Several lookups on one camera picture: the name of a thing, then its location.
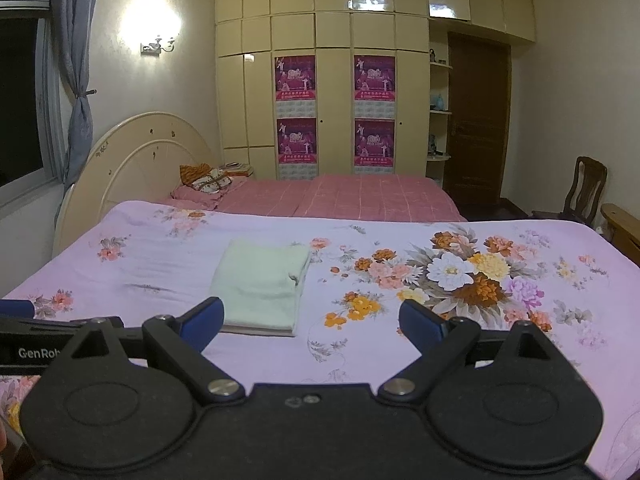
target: purple flower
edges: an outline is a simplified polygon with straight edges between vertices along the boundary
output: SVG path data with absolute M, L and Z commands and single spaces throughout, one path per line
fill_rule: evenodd
M 540 298 L 545 297 L 542 290 L 538 290 L 536 282 L 532 282 L 522 276 L 515 278 L 506 277 L 502 282 L 505 293 L 511 295 L 511 299 L 523 303 L 527 308 L 540 306 Z

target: window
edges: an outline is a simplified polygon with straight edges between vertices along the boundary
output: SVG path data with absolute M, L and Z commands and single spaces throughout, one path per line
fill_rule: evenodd
M 60 179 L 56 65 L 49 0 L 0 0 L 0 207 Z

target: light green towel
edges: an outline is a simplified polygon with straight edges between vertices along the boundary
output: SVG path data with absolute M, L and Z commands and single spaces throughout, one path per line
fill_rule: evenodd
M 295 335 L 309 261 L 307 246 L 263 247 L 242 238 L 232 240 L 209 289 L 225 306 L 222 330 Z

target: white wall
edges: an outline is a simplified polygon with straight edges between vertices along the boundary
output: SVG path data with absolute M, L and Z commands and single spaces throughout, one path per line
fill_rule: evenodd
M 94 141 L 142 112 L 172 112 L 189 121 L 220 157 L 216 118 L 214 0 L 167 0 L 182 28 L 175 51 L 141 57 L 118 40 L 131 0 L 97 0 L 90 43 L 90 96 Z M 61 92 L 63 126 L 70 104 Z M 50 259 L 60 187 L 47 189 L 0 220 L 0 298 Z
M 534 4 L 538 41 L 514 51 L 503 195 L 560 211 L 587 155 L 609 170 L 603 201 L 640 216 L 640 0 Z

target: curtain tie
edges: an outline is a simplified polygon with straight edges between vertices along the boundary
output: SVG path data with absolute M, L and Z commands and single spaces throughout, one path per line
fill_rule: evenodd
M 80 94 L 76 94 L 76 99 L 79 99 L 81 97 L 87 97 L 88 95 L 93 95 L 97 93 L 98 93 L 97 90 L 89 90 L 88 92 L 81 92 Z

